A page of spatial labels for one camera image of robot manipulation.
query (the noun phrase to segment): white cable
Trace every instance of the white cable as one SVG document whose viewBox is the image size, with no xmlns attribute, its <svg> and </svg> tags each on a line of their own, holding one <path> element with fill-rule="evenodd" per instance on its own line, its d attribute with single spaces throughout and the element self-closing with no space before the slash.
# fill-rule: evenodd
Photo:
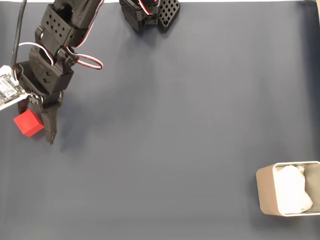
<svg viewBox="0 0 320 240">
<path fill-rule="evenodd" d="M 79 48 L 79 47 L 80 47 L 82 44 L 84 44 L 84 43 L 85 43 L 85 41 L 87 40 L 87 38 L 88 38 L 88 36 L 89 36 L 89 33 L 90 33 L 90 31 L 91 31 L 92 27 L 94 26 L 94 23 L 95 23 L 96 17 L 97 17 L 97 15 L 98 15 L 98 11 L 99 11 L 100 7 L 102 6 L 102 4 L 104 4 L 104 2 L 105 2 L 105 0 L 101 0 L 100 4 L 98 5 L 98 7 L 97 7 L 97 9 L 96 9 L 96 11 L 95 11 L 95 14 L 94 14 L 94 17 L 93 17 L 92 23 L 91 23 L 91 25 L 90 25 L 90 27 L 89 27 L 89 30 L 88 30 L 88 32 L 86 33 L 86 35 L 85 35 L 85 37 L 84 37 L 83 41 L 82 41 L 82 42 L 77 46 L 77 48 Z"/>
<path fill-rule="evenodd" d="M 144 3 L 142 2 L 142 0 L 138 0 L 139 1 L 139 4 L 140 6 L 142 7 L 143 11 L 145 12 L 145 14 L 147 15 L 153 15 L 152 12 L 149 12 L 148 9 L 146 8 L 146 6 L 144 5 Z"/>
<path fill-rule="evenodd" d="M 85 58 L 85 59 L 91 60 L 91 61 L 95 62 L 96 64 L 99 64 L 99 66 L 92 65 L 92 64 L 86 63 L 86 62 L 81 61 L 81 60 L 78 60 L 78 61 L 77 61 L 78 64 L 81 64 L 81 65 L 83 65 L 83 66 L 86 66 L 86 67 L 89 67 L 89 68 L 92 68 L 92 69 L 97 69 L 97 70 L 101 70 L 101 69 L 104 67 L 104 64 L 103 64 L 99 59 L 96 59 L 96 58 L 93 57 L 93 56 L 89 56 L 89 55 L 85 55 L 85 54 L 73 53 L 67 46 L 65 47 L 65 49 L 66 49 L 71 55 L 77 56 L 77 57 L 80 57 L 80 58 Z"/>
<path fill-rule="evenodd" d="M 38 47 L 38 48 L 41 48 L 41 49 L 45 52 L 45 54 L 47 55 L 47 57 L 50 59 L 51 66 L 55 65 L 54 59 L 52 58 L 52 56 L 50 55 L 50 53 L 47 51 L 47 49 L 45 49 L 43 46 L 41 46 L 41 45 L 39 45 L 39 44 L 37 44 L 37 43 L 34 43 L 34 42 L 23 42 L 23 43 L 20 43 L 20 44 L 19 44 L 19 47 L 20 47 L 20 46 L 23 46 L 23 45 L 34 45 L 34 46 L 36 46 L 36 47 Z"/>
</svg>

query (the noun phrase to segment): red cube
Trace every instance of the red cube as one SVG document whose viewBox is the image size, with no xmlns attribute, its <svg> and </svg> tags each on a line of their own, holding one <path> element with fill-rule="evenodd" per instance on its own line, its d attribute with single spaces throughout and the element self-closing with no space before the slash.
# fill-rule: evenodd
<svg viewBox="0 0 320 240">
<path fill-rule="evenodd" d="M 30 109 L 17 116 L 13 120 L 21 132 L 28 137 L 32 137 L 45 128 L 38 116 Z"/>
</svg>

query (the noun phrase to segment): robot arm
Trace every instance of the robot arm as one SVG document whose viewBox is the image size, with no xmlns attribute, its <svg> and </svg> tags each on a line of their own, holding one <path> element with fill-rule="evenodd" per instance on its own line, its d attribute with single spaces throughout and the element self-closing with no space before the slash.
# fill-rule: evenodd
<svg viewBox="0 0 320 240">
<path fill-rule="evenodd" d="M 24 113 L 29 102 L 42 116 L 46 140 L 53 144 L 57 134 L 57 111 L 63 103 L 64 90 L 74 74 L 76 63 L 101 69 L 100 66 L 79 61 L 81 55 L 72 48 L 81 46 L 88 37 L 98 10 L 104 0 L 56 0 L 49 4 L 41 25 L 35 31 L 35 42 L 47 50 L 33 47 L 29 61 L 16 65 L 20 85 L 29 97 L 18 103 L 18 111 Z"/>
<path fill-rule="evenodd" d="M 41 25 L 35 31 L 35 43 L 27 43 L 36 45 L 30 50 L 29 61 L 16 64 L 17 43 L 26 2 L 22 2 L 20 10 L 18 37 L 11 64 L 15 75 L 13 85 L 18 84 L 23 92 L 16 89 L 16 95 L 10 95 L 2 102 L 15 98 L 16 102 L 19 101 L 20 114 L 31 103 L 32 109 L 42 116 L 47 142 L 53 144 L 57 134 L 58 108 L 63 103 L 64 90 L 74 74 L 71 67 L 76 63 L 97 70 L 103 67 L 99 60 L 76 54 L 73 48 L 80 47 L 86 41 L 104 0 L 55 0 L 49 4 Z M 146 25 L 159 25 L 167 31 L 180 11 L 178 0 L 120 0 L 120 5 L 126 21 L 137 32 L 142 31 Z M 98 66 L 80 61 L 80 57 L 96 62 Z M 24 96 L 20 100 L 18 93 L 28 97 L 25 99 Z"/>
</svg>

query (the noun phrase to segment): wire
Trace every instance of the wire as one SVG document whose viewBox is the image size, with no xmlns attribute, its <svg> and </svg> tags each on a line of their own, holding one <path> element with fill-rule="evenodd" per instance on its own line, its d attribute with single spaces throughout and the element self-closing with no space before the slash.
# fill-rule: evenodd
<svg viewBox="0 0 320 240">
<path fill-rule="evenodd" d="M 26 4 L 27 4 L 27 0 L 23 0 L 21 7 L 20 7 L 20 11 L 19 11 L 18 22 L 16 24 L 15 40 L 14 40 L 14 47 L 13 47 L 13 52 L 12 52 L 12 59 L 11 59 L 11 68 L 13 70 L 15 69 L 16 63 L 17 63 L 18 47 L 19 47 L 21 27 L 22 27 L 22 19 L 24 17 Z"/>
<path fill-rule="evenodd" d="M 86 33 L 83 41 L 82 41 L 76 48 L 79 48 L 79 47 L 80 47 L 82 44 L 84 44 L 85 41 L 87 40 L 87 38 L 88 38 L 88 36 L 89 36 L 89 33 L 90 33 L 92 27 L 94 26 L 94 23 L 95 23 L 95 20 L 96 20 L 97 15 L 98 15 L 99 9 L 100 9 L 101 6 L 104 4 L 104 2 L 105 2 L 105 0 L 101 0 L 101 2 L 99 3 L 99 5 L 98 5 L 98 7 L 97 7 L 97 9 L 96 9 L 96 11 L 95 11 L 95 14 L 94 14 L 94 17 L 93 17 L 93 19 L 92 19 L 92 22 L 91 22 L 91 25 L 90 25 L 90 27 L 89 27 L 88 32 Z"/>
<path fill-rule="evenodd" d="M 77 63 L 78 64 L 81 64 L 83 66 L 86 66 L 86 67 L 89 67 L 89 68 L 92 68 L 92 69 L 96 69 L 96 70 L 101 70 L 103 67 L 104 67 L 104 64 L 96 59 L 95 57 L 93 56 L 89 56 L 89 55 L 85 55 L 85 54 L 78 54 L 78 53 L 73 53 L 69 47 L 65 47 L 65 49 L 73 56 L 77 56 L 77 57 L 80 57 L 80 58 L 85 58 L 85 59 L 88 59 L 88 60 L 91 60 L 93 62 L 95 62 L 96 64 L 98 64 L 99 66 L 96 66 L 96 65 L 92 65 L 92 64 L 89 64 L 89 63 L 86 63 L 84 61 L 81 61 L 81 60 L 78 60 Z"/>
<path fill-rule="evenodd" d="M 20 43 L 19 44 L 19 47 L 20 46 L 23 46 L 23 45 L 33 45 L 33 46 L 36 46 L 38 48 L 41 48 L 45 54 L 47 55 L 47 57 L 50 59 L 50 62 L 51 62 L 51 66 L 55 65 L 55 61 L 53 59 L 53 57 L 50 55 L 50 53 L 48 52 L 47 49 L 44 48 L 44 46 L 41 46 L 40 44 L 37 44 L 37 43 L 34 43 L 34 42 L 23 42 L 23 43 Z"/>
<path fill-rule="evenodd" d="M 152 12 L 149 12 L 148 9 L 146 8 L 146 6 L 144 5 L 144 3 L 142 2 L 142 0 L 139 0 L 139 4 L 142 7 L 143 11 L 145 12 L 145 14 L 147 15 L 153 15 Z"/>
</svg>

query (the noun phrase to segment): circuit board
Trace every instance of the circuit board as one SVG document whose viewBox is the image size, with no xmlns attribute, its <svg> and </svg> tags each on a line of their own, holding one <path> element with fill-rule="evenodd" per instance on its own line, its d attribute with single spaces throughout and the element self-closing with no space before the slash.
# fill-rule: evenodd
<svg viewBox="0 0 320 240">
<path fill-rule="evenodd" d="M 28 97 L 12 74 L 11 67 L 0 68 L 0 111 Z"/>
</svg>

